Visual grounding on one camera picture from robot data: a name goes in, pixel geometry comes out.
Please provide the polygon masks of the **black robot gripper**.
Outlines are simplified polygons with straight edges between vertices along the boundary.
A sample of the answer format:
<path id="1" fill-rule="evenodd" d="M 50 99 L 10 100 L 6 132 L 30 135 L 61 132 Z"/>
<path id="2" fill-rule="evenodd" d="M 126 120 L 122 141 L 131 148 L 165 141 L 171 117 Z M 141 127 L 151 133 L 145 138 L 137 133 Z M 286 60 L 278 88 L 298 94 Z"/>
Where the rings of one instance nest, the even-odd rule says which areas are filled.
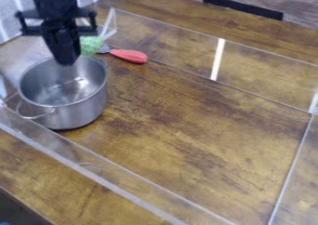
<path id="1" fill-rule="evenodd" d="M 45 35 L 45 42 L 54 55 L 55 60 L 62 65 L 69 65 L 71 60 L 77 60 L 81 55 L 81 35 L 98 33 L 95 10 L 81 8 L 78 0 L 32 0 L 35 8 L 18 11 L 16 19 L 22 24 L 23 35 Z M 27 19 L 43 20 L 53 26 L 79 18 L 89 18 L 89 26 L 78 26 L 66 29 L 50 29 L 42 26 L 28 26 Z"/>

